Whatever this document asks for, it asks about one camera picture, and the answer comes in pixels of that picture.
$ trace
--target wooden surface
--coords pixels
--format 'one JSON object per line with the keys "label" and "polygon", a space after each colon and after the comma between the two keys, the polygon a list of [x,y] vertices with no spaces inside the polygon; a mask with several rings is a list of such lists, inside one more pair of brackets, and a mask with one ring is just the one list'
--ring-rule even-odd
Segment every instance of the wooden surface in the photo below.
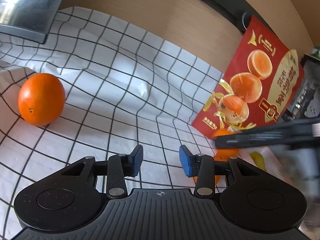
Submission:
{"label": "wooden surface", "polygon": [[[290,0],[247,0],[301,57],[313,43]],[[63,0],[61,8],[98,10],[146,29],[225,71],[240,40],[236,27],[199,0]]]}
{"label": "wooden surface", "polygon": [[313,44],[320,46],[319,0],[291,0],[300,14]]}

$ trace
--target red snack bag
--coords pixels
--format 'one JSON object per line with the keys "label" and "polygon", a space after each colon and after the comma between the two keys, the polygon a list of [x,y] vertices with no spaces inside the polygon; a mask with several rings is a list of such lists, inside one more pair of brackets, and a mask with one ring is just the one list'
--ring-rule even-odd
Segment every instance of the red snack bag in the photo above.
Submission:
{"label": "red snack bag", "polygon": [[212,138],[216,129],[243,130],[275,123],[300,87],[295,50],[252,16],[223,79],[192,123]]}

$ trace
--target white tablecloth with black grid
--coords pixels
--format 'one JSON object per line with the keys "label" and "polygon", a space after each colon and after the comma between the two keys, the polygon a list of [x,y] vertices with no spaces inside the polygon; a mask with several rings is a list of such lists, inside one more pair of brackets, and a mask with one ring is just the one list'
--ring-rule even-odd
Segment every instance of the white tablecloth with black grid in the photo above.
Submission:
{"label": "white tablecloth with black grid", "polygon": [[[0,34],[0,240],[21,227],[13,210],[25,187],[84,156],[97,161],[143,145],[132,188],[194,188],[179,146],[213,155],[191,126],[221,72],[124,20],[85,8],[60,11],[44,45]],[[66,91],[61,116],[27,124],[17,108],[21,85],[36,72],[56,75]],[[106,178],[97,190],[105,192]],[[223,179],[216,191],[225,188]]]}

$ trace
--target ribbed gray plate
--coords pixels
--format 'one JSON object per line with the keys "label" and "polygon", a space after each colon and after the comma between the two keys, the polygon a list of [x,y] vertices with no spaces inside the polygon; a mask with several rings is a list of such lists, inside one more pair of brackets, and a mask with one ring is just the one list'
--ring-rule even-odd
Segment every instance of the ribbed gray plate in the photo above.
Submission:
{"label": "ribbed gray plate", "polygon": [[26,228],[13,239],[307,240],[308,238],[297,229],[277,234],[260,234],[239,228],[220,214],[213,201],[195,198],[188,189],[134,189],[127,198],[109,201],[101,215],[83,228],[61,234],[39,233]]}

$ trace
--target brown wall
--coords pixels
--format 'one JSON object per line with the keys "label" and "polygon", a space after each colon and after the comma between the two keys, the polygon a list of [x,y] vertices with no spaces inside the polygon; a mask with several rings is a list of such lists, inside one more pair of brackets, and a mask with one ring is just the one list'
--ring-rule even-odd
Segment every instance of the brown wall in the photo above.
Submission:
{"label": "brown wall", "polygon": [[320,0],[291,0],[300,14],[314,45],[320,46]]}
{"label": "brown wall", "polygon": [[[289,49],[301,57],[313,43],[290,0],[247,0]],[[190,51],[225,71],[240,32],[199,0],[64,0],[61,8],[81,6],[131,22]]]}

